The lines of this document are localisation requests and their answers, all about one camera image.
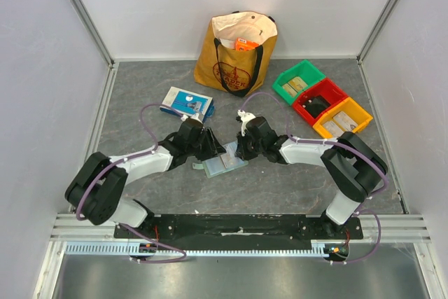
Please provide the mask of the black credit card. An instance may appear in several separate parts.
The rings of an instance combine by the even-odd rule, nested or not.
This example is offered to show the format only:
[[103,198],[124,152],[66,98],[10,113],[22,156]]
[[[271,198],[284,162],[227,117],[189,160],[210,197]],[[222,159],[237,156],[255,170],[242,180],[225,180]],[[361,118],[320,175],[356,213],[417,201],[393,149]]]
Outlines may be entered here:
[[318,118],[321,113],[330,107],[330,103],[324,97],[318,95],[309,99],[303,107],[312,118]]

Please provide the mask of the silver credit card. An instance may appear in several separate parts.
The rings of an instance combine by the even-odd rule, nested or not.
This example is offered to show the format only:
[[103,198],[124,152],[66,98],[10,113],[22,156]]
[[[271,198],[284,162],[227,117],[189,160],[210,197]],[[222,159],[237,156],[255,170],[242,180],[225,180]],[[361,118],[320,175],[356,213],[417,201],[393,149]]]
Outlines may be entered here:
[[244,164],[244,161],[238,157],[235,157],[234,153],[224,153],[220,156],[220,158],[226,169],[236,169]]

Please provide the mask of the green card holder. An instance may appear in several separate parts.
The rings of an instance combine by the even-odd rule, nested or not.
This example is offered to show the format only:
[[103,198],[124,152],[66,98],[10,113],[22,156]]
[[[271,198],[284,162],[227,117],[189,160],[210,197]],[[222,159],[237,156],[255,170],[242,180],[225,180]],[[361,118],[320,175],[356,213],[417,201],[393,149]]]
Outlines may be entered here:
[[216,158],[208,159],[199,163],[194,162],[192,164],[192,168],[195,170],[204,171],[206,176],[210,179],[249,164],[248,161],[242,160],[235,155],[237,150],[237,141],[227,143],[224,145],[224,148],[224,154],[220,154]]

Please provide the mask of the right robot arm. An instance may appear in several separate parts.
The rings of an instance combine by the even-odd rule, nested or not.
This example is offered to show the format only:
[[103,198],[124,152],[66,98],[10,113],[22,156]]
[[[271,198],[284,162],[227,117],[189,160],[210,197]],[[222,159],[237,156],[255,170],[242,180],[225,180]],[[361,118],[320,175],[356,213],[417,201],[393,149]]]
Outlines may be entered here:
[[346,222],[379,183],[387,187],[386,163],[353,132],[330,139],[278,135],[263,117],[238,111],[241,131],[235,155],[249,161],[259,155],[281,165],[307,164],[327,169],[339,191],[321,215],[322,233],[331,239],[346,230]]

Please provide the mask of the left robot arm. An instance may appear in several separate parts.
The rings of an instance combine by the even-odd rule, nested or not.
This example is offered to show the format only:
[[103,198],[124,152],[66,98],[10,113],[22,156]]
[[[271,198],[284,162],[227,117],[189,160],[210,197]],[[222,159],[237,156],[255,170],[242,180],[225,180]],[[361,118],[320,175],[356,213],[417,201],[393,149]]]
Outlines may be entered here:
[[65,199],[75,207],[80,221],[93,225],[124,223],[137,237],[145,238],[154,229],[152,213],[136,200],[124,197],[125,186],[173,170],[189,157],[204,161],[224,153],[211,128],[187,118],[178,131],[146,150],[112,157],[93,153],[70,183]]

